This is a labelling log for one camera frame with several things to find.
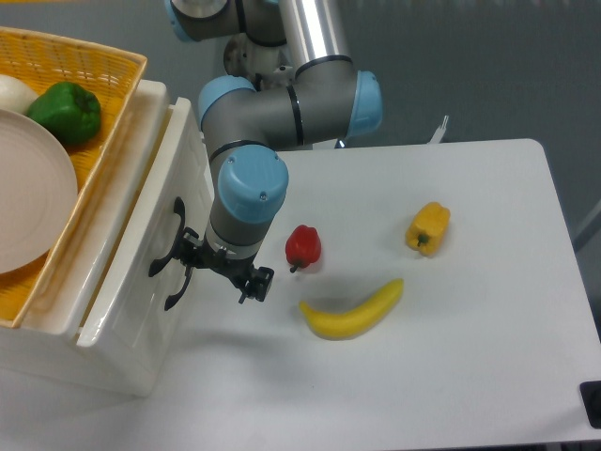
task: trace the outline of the blue joint cap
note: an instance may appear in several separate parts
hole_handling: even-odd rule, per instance
[[[165,9],[167,10],[167,16],[169,16],[169,22],[171,23],[171,27],[173,28],[174,33],[177,38],[182,42],[192,42],[193,39],[188,36],[188,33],[184,31],[177,19],[176,13],[173,11],[173,4],[171,0],[164,0]]]
[[[217,190],[223,206],[239,221],[272,221],[284,204],[288,169],[280,157],[264,146],[241,146],[219,171]]]
[[[357,72],[357,90],[347,138],[374,132],[382,123],[382,117],[382,93],[376,75],[372,72]]]
[[[208,109],[213,103],[218,101],[225,94],[237,89],[254,89],[253,84],[244,77],[235,77],[233,75],[224,75],[208,82],[198,96],[198,114],[200,115],[200,129],[203,128],[203,119]]]

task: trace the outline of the wicker basket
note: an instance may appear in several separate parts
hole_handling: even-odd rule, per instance
[[[100,132],[83,145],[66,147],[75,167],[79,196],[58,241],[46,255],[18,270],[0,274],[0,326],[19,327],[54,265],[69,248],[69,238],[82,211],[90,204],[94,181],[111,152],[116,129],[145,68],[146,58],[139,54],[0,27],[0,73],[20,79],[39,94],[60,81],[77,83],[93,92],[101,107]]]

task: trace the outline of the white onion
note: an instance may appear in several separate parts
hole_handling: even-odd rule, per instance
[[[37,98],[36,91],[21,80],[0,74],[0,109],[24,115]]]

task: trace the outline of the white plastic box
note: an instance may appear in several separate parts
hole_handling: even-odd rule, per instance
[[[207,154],[188,100],[169,105],[163,84],[142,81],[102,174],[98,205],[82,221],[73,252],[57,267],[20,329],[0,329],[0,365],[144,396],[152,389],[176,327],[184,268],[172,261],[155,277],[184,199],[189,224],[210,209]]]

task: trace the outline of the banana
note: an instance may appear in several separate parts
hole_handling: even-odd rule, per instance
[[[330,340],[351,338],[372,328],[393,309],[403,285],[403,279],[393,279],[367,301],[341,314],[315,310],[305,301],[299,303],[299,309],[317,335]]]

